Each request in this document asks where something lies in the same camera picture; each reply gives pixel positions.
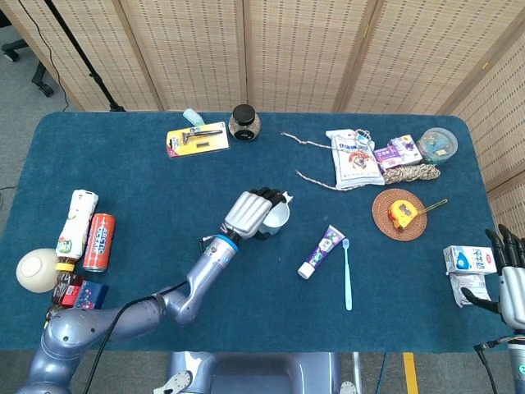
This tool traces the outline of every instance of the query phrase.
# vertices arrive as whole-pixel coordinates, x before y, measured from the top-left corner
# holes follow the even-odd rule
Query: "black lid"
[[[251,125],[255,120],[255,110],[248,104],[238,105],[233,109],[233,118],[241,126]]]

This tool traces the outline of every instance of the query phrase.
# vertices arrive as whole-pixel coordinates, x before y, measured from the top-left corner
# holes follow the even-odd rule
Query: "office chair wheel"
[[[20,58],[20,55],[11,49],[3,51],[3,56],[5,56],[9,62],[16,62]]]
[[[46,84],[41,84],[39,86],[39,90],[43,93],[44,96],[46,97],[51,97],[53,95],[53,89],[51,89],[48,85]]]

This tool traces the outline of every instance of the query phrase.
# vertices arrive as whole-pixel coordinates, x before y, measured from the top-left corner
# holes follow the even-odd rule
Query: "robotic arm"
[[[516,394],[525,394],[525,238],[520,240],[501,224],[498,228],[503,241],[491,230],[485,230],[485,233],[491,240],[500,276],[500,301],[481,300],[467,288],[461,291],[474,305],[500,314],[503,322],[514,330],[514,336],[489,341],[476,350],[485,364],[483,350],[508,342],[514,390]]]
[[[285,198],[279,190],[245,191],[226,215],[221,229],[187,275],[189,295],[161,291],[120,309],[66,309],[52,318],[31,361],[29,378],[18,394],[71,394],[69,386],[84,353],[111,330],[121,341],[154,331],[167,315],[181,325],[195,319],[208,288],[238,251],[240,240],[253,237],[270,210]]]

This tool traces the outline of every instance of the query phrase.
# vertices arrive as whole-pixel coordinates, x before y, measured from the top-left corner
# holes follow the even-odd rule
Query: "woven coaster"
[[[388,209],[397,199],[406,199],[411,202],[418,211],[423,211],[425,206],[421,200],[402,189],[390,189],[381,192],[372,204],[372,216],[379,230],[386,236],[398,241],[412,241],[418,238],[427,228],[427,214],[421,213],[403,230],[399,231],[394,223],[388,218]]]

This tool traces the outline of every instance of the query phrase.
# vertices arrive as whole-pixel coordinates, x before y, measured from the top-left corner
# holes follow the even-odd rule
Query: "table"
[[[206,122],[227,113],[204,113]],[[109,285],[104,308],[122,306],[180,282],[199,257],[197,240],[218,232],[237,197],[260,186],[294,196],[287,225],[266,241],[249,240],[213,285],[187,328],[165,321],[153,334],[112,344],[127,350],[206,351],[467,351],[507,332],[493,315],[460,309],[445,275],[448,245],[489,245],[493,227],[473,144],[456,117],[368,114],[261,113],[258,139],[231,139],[226,151],[169,159],[165,137],[187,127],[178,112],[68,112],[46,116],[34,133],[0,244],[0,349],[31,349],[39,342],[49,294],[33,294],[15,279],[19,258],[54,247],[71,192],[100,196],[97,212],[112,213],[116,230],[106,273],[88,273]],[[363,128],[377,147],[390,138],[430,127],[453,131],[457,154],[435,181],[364,186],[348,192],[308,183],[294,171],[335,184],[331,152],[297,144],[327,143],[325,130]],[[416,241],[393,241],[376,228],[372,201],[402,187],[424,204],[447,198],[429,213]],[[337,248],[305,281],[297,268],[329,224],[350,240],[354,309],[345,310],[344,253]],[[497,297],[497,277],[487,278]]]

